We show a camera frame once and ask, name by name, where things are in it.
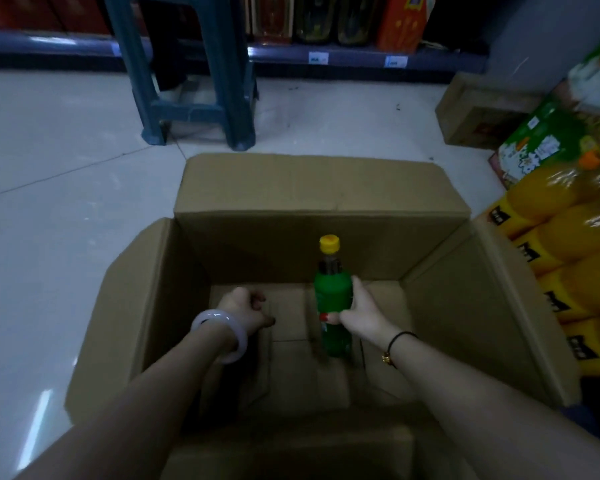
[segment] green bottle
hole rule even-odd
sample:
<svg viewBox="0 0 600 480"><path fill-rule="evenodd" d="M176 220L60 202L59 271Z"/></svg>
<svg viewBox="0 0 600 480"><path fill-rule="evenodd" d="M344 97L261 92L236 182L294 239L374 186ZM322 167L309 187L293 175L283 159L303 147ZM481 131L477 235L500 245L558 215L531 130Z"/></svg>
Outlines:
<svg viewBox="0 0 600 480"><path fill-rule="evenodd" d="M328 234L320 238L320 250L324 256L318 264L313 287L322 325L322 346L331 357L346 357L351 353L351 334L343 325L327 323L329 312L341 312L351 308L353 284L351 275L342 270L337 256L340 239Z"/></svg>

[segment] blue plastic stool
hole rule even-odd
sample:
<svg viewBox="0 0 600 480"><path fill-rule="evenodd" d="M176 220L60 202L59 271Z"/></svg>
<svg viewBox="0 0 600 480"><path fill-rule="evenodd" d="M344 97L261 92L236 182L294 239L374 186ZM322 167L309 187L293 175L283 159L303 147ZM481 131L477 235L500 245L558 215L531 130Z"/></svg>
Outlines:
<svg viewBox="0 0 600 480"><path fill-rule="evenodd" d="M198 13L216 104L178 104L160 100L153 87L131 2L105 0L113 30L131 79L142 137L149 144L166 144L163 121L204 121L224 128L227 144L245 151L256 142L251 105L258 97L253 63L247 53L240 0L156 0L191 5Z"/></svg>

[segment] bracelet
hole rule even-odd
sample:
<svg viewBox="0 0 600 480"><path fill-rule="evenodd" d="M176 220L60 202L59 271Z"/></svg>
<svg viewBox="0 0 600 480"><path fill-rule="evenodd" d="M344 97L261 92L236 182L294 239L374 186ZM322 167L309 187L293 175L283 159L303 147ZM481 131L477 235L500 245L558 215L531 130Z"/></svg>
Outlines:
<svg viewBox="0 0 600 480"><path fill-rule="evenodd" d="M218 321L224 323L225 325L229 325L235 334L235 338L238 339L237 350L222 357L222 359L220 359L220 363L228 364L240 360L244 353L247 352L248 339L246 330L242 327L242 325L240 325L238 320L222 310L206 310L198 314L195 320L193 320L193 323L191 324L191 331L199 328L200 325L207 320Z"/></svg>
<svg viewBox="0 0 600 480"><path fill-rule="evenodd" d="M419 337L412 331L401 331L398 335L391 339L391 342L389 342L389 346L386 348L386 352L382 354L382 361L387 365L391 365L392 367L395 367L395 364L391 360L391 355L389 355L389 353L391 352L391 346L401 335L411 335L412 337L419 339Z"/></svg>

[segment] person's left hand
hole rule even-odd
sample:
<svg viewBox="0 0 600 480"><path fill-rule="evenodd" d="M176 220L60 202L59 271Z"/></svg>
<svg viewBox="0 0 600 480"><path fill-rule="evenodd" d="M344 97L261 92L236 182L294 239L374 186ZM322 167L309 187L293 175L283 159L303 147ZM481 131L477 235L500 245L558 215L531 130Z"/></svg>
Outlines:
<svg viewBox="0 0 600 480"><path fill-rule="evenodd" d="M262 303L266 301L259 292L250 292L238 287L226 293L218 304L218 309L231 314L244 327L247 335L252 335L262 327L272 326L276 319L262 313Z"/></svg>

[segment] white jade bangle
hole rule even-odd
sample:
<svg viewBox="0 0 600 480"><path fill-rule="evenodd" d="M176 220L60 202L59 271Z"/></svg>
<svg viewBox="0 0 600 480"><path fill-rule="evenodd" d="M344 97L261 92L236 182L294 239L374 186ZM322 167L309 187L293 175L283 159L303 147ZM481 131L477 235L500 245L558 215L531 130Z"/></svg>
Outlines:
<svg viewBox="0 0 600 480"><path fill-rule="evenodd" d="M220 363L227 364L240 360L244 353L247 352L247 332L242 325L240 325L238 320L222 310L206 310L193 320L191 331L200 327L200 325L207 320L218 321L225 325L229 325L235 334L235 338L238 339L238 349L222 357Z"/></svg>

